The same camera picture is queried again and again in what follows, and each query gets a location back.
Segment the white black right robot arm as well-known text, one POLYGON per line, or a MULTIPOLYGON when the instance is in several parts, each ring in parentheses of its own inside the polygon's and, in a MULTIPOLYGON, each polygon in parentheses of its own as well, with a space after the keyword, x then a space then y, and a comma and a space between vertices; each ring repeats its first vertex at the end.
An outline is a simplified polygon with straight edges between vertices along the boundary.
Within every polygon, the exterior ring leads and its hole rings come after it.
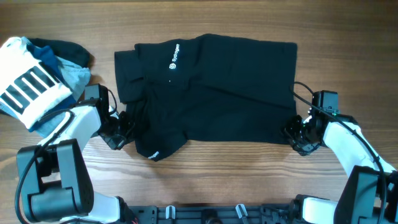
POLYGON ((289 206, 289 222, 397 223, 397 170, 382 159, 348 115, 294 116, 282 128, 293 150, 307 156, 319 147, 333 151, 348 181, 336 202, 297 196, 289 206))

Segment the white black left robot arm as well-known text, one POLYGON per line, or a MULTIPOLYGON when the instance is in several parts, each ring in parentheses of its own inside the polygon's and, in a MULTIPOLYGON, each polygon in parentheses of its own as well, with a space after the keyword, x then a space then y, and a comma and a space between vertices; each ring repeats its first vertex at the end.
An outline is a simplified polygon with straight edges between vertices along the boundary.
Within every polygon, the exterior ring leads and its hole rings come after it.
POLYGON ((121 197, 93 190, 81 153, 90 138, 114 129, 108 101, 85 100, 64 112, 64 121, 49 137, 17 153, 14 208, 19 222, 138 223, 121 197))

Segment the black polo shirt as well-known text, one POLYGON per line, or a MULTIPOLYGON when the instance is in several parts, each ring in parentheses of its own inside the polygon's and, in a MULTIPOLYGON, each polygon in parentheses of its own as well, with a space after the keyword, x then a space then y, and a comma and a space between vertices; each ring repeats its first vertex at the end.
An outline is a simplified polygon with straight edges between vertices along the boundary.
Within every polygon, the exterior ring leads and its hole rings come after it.
POLYGON ((159 161, 189 140, 284 144, 297 51, 293 42, 205 34, 116 52, 137 152, 159 161))

